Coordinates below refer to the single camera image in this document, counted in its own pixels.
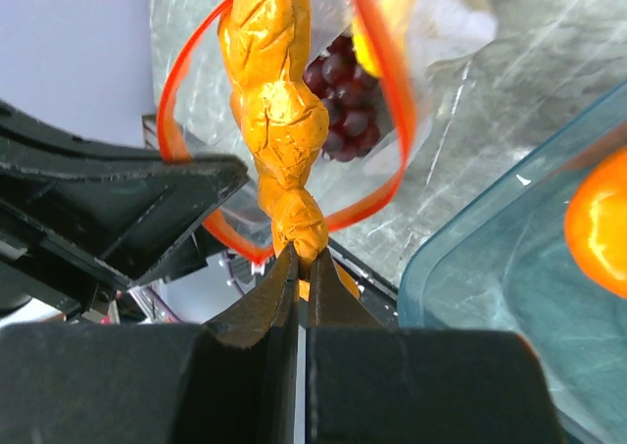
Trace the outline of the clear zip top bag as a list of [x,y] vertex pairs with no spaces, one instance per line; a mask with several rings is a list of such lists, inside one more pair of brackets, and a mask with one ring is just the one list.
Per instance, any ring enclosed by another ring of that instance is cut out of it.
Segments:
[[223,0],[170,69],[163,156],[241,158],[252,184],[207,229],[262,262],[304,265],[385,207],[432,126],[428,69],[497,33],[489,0]]

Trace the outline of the smooth orange persimmon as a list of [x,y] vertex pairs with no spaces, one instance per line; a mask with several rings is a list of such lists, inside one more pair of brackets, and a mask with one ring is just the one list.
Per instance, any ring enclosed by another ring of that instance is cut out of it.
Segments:
[[564,239],[581,272],[626,297],[626,148],[602,160],[578,186],[564,216]]

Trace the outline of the dark red grape bunch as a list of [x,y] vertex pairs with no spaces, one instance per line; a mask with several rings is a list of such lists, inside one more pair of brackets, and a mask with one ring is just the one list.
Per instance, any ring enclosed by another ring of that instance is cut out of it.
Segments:
[[329,115],[323,156],[341,163],[367,156],[381,138],[374,106],[378,80],[358,64],[352,38],[338,35],[307,66],[304,81]]

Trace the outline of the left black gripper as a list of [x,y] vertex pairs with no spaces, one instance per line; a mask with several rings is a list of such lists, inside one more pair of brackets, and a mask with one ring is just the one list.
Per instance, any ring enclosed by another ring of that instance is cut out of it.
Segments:
[[246,180],[234,156],[168,163],[2,103],[1,294],[101,321],[119,293],[204,268],[195,229]]

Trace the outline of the orange dried fruit piece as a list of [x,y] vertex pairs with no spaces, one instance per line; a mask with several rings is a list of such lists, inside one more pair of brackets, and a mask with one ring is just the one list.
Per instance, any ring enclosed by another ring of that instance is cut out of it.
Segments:
[[258,204],[272,245],[293,245],[299,294],[310,297],[313,261],[329,229],[306,188],[329,130],[329,114],[304,82],[311,50],[310,0],[233,0],[218,24],[231,111],[258,174]]

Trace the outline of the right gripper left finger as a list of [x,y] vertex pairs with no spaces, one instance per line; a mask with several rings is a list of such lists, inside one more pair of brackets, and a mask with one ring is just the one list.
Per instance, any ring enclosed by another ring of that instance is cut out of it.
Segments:
[[1,331],[5,443],[290,443],[298,257],[203,324]]

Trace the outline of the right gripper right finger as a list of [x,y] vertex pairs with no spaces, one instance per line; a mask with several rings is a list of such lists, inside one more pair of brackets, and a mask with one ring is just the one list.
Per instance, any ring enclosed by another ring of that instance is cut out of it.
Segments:
[[539,359],[513,332],[390,328],[313,262],[306,345],[310,443],[559,443]]

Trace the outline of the yellow pear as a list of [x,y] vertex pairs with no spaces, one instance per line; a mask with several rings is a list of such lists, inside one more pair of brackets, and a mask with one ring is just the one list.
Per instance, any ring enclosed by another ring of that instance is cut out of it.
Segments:
[[374,12],[381,26],[365,25],[359,14],[354,15],[351,24],[354,52],[358,64],[371,76],[384,76],[376,44],[393,43],[400,52],[405,51],[405,37],[415,1],[374,0]]

